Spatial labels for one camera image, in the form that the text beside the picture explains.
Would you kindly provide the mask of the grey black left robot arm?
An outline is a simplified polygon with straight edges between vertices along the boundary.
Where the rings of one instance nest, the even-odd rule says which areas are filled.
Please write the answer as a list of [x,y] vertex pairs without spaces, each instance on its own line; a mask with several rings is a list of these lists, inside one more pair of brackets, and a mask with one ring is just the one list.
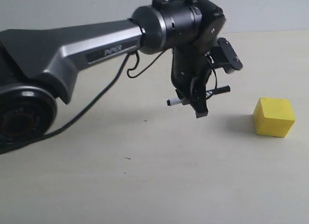
[[126,59],[172,51],[171,81],[179,99],[200,118],[208,114],[206,83],[223,56],[218,33],[223,10],[209,0],[153,0],[130,18],[53,29],[7,29],[0,33],[0,152],[15,151],[62,133],[80,119],[49,132],[56,99],[71,101],[78,74],[124,55]]

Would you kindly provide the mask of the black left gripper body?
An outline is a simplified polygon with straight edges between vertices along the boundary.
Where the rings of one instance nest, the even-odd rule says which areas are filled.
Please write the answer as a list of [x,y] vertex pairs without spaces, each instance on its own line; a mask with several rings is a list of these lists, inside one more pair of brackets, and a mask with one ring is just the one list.
[[189,89],[206,91],[206,83],[212,72],[208,53],[208,50],[202,50],[193,44],[182,44],[172,49],[171,82],[176,98],[170,100],[171,106],[189,104],[186,99]]

